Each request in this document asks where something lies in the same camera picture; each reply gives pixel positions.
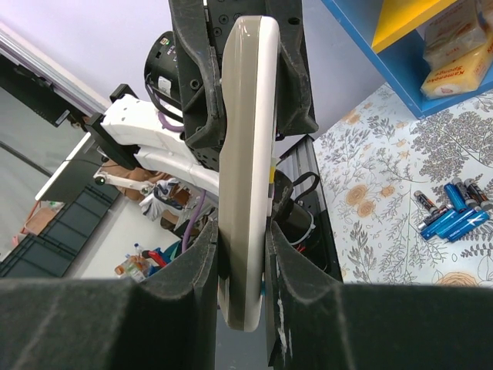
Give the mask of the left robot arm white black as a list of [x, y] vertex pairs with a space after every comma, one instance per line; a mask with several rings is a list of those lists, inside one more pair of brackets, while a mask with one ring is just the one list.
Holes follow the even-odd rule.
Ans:
[[156, 170], [218, 195], [272, 173], [276, 141], [317, 131], [299, 1], [172, 1], [173, 29], [89, 132], [126, 169]]

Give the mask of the grey beige remote control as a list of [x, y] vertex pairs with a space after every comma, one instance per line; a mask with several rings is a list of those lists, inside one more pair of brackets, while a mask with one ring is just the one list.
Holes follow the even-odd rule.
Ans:
[[279, 25], [265, 15], [239, 17], [224, 47], [218, 299], [225, 322], [239, 331], [255, 331], [260, 320], [279, 54]]

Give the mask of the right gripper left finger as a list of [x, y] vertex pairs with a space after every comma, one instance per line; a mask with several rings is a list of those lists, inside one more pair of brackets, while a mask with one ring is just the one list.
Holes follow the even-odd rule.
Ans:
[[4, 279], [3, 369], [212, 369], [218, 226], [132, 279]]

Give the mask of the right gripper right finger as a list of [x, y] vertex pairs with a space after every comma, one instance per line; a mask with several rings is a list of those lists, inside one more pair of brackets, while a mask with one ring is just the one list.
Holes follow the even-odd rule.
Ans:
[[343, 284], [291, 247], [265, 242], [267, 350], [275, 369], [490, 369], [492, 292]]

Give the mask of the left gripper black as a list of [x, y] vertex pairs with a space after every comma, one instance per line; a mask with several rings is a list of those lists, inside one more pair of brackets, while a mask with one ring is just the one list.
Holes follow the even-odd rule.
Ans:
[[218, 62], [240, 16], [275, 18], [280, 29], [277, 130], [282, 135], [318, 131], [307, 61], [301, 1], [170, 1], [186, 144], [216, 147], [226, 133]]

